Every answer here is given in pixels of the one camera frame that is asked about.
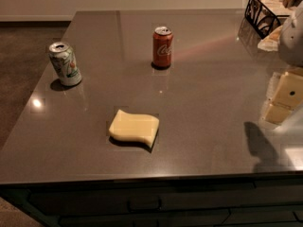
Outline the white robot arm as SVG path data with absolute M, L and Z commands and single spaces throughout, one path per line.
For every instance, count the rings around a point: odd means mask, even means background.
M 282 26 L 258 43 L 258 49 L 276 51 L 288 67 L 274 72 L 269 80 L 259 124 L 267 129 L 279 127 L 303 102 L 303 1 L 297 7 L 282 0 L 291 10 Z

